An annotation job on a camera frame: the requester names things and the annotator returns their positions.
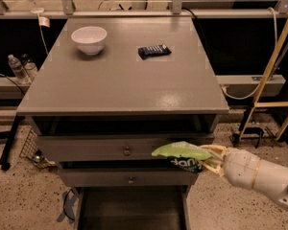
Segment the green chip bag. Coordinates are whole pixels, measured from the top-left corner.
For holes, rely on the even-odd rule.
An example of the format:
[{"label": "green chip bag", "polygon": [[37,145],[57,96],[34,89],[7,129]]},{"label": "green chip bag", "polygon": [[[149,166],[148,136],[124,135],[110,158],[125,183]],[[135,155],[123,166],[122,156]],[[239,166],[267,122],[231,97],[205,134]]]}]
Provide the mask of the green chip bag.
[{"label": "green chip bag", "polygon": [[176,142],[162,146],[154,150],[152,156],[165,156],[174,165],[192,173],[202,171],[202,165],[198,161],[213,157],[207,150],[187,142]]}]

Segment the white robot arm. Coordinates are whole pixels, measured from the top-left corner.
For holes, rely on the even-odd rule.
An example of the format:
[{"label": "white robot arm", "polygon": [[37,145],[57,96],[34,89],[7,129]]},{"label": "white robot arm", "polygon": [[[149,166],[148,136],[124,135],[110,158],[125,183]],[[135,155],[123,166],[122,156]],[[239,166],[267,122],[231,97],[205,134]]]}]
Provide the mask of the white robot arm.
[{"label": "white robot arm", "polygon": [[222,146],[205,145],[204,149],[221,151],[221,162],[211,168],[211,162],[203,165],[223,175],[231,185],[255,190],[288,211],[288,168],[263,160],[244,149],[227,149]]}]

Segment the drawer handle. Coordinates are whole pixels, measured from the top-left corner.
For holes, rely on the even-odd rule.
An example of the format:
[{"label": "drawer handle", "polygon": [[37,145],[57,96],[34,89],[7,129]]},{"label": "drawer handle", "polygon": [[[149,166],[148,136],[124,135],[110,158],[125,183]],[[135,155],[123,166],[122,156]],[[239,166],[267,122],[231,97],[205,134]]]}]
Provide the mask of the drawer handle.
[{"label": "drawer handle", "polygon": [[131,148],[125,147],[125,149],[124,149],[124,151],[123,151],[123,154],[124,154],[125,156],[130,156],[130,155],[132,155]]},{"label": "drawer handle", "polygon": [[134,184],[135,182],[135,178],[134,177],[130,177],[129,180],[128,180],[128,183],[129,184]]}]

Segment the white bowl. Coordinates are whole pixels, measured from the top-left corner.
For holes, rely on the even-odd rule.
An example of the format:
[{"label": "white bowl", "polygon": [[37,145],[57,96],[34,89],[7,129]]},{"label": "white bowl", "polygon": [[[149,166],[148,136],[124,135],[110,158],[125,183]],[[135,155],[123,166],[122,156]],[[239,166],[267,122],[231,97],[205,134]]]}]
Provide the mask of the white bowl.
[{"label": "white bowl", "polygon": [[95,56],[105,47],[107,31],[101,27],[82,27],[72,35],[72,40],[79,50],[89,56]]}]

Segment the clear bottle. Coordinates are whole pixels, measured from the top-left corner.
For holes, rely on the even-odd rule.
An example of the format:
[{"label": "clear bottle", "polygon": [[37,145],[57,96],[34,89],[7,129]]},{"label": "clear bottle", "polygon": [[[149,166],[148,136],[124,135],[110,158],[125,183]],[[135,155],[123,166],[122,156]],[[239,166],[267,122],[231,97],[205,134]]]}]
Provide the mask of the clear bottle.
[{"label": "clear bottle", "polygon": [[22,65],[24,66],[26,72],[28,73],[31,81],[33,81],[38,73],[35,62],[28,54],[21,55]]},{"label": "clear bottle", "polygon": [[25,68],[21,64],[20,60],[14,55],[9,55],[9,66],[11,67],[13,73],[16,75],[20,84],[31,83],[31,79],[27,74]]}]

